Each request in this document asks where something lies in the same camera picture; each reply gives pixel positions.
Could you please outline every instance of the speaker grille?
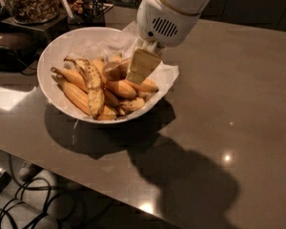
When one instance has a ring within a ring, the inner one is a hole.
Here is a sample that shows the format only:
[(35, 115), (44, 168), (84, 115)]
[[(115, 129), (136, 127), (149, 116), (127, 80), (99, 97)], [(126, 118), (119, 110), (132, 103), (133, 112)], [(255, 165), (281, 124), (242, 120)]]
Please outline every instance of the speaker grille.
[(174, 23), (160, 17), (155, 18), (153, 20), (153, 29), (158, 33), (167, 37), (172, 37), (173, 35), (176, 35), (178, 32), (177, 26)]

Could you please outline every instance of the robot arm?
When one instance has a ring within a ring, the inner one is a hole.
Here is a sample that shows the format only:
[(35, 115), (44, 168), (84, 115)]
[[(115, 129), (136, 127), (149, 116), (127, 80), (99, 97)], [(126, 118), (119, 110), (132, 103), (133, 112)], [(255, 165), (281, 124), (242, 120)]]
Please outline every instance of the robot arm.
[(182, 43), (210, 0), (142, 0), (137, 25), (139, 36), (161, 47)]

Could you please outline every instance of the robotic hand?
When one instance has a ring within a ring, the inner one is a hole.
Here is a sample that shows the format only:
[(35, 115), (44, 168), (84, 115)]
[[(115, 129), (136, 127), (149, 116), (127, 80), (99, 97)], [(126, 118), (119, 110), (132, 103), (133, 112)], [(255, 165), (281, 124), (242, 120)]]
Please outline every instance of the robotic hand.
[(130, 62), (105, 66), (104, 73), (140, 84), (161, 62), (163, 48), (181, 44), (197, 23), (210, 0), (142, 0), (136, 23), (138, 43)]

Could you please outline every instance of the bowl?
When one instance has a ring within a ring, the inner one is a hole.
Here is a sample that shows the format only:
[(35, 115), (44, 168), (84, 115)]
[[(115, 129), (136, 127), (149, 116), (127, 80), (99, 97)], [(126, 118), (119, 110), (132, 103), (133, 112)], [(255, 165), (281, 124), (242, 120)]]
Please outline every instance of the bowl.
[(74, 31), (68, 31), (56, 39), (54, 39), (46, 49), (42, 52), (37, 66), (37, 78), (40, 88), (49, 102), (62, 113), (73, 118), (95, 123), (95, 124), (117, 124), (138, 118), (148, 112), (171, 88), (175, 79), (178, 76), (178, 68), (161, 63), (149, 78), (158, 85), (159, 91), (152, 95), (145, 106), (135, 111), (126, 117), (117, 120), (95, 120), (91, 116), (82, 113), (75, 107), (64, 95), (57, 83), (52, 79), (53, 73), (51, 67), (64, 68), (64, 58), (69, 54), (83, 56), (89, 59), (95, 58), (102, 53), (110, 53), (110, 50), (116, 51), (112, 45), (106, 48), (104, 45), (112, 44), (116, 47), (123, 47), (121, 51), (130, 54), (132, 46), (126, 49), (126, 46), (119, 43), (114, 43), (115, 38), (121, 37), (122, 31), (103, 28), (91, 27), (82, 28)]

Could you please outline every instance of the table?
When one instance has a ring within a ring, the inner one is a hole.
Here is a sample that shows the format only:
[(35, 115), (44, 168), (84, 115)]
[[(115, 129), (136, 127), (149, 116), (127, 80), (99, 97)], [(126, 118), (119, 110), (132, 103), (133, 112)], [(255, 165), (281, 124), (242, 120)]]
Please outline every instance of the table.
[(180, 228), (286, 228), (286, 32), (199, 20), (163, 60), (180, 70), (165, 98), (110, 127), (0, 73), (0, 149)]

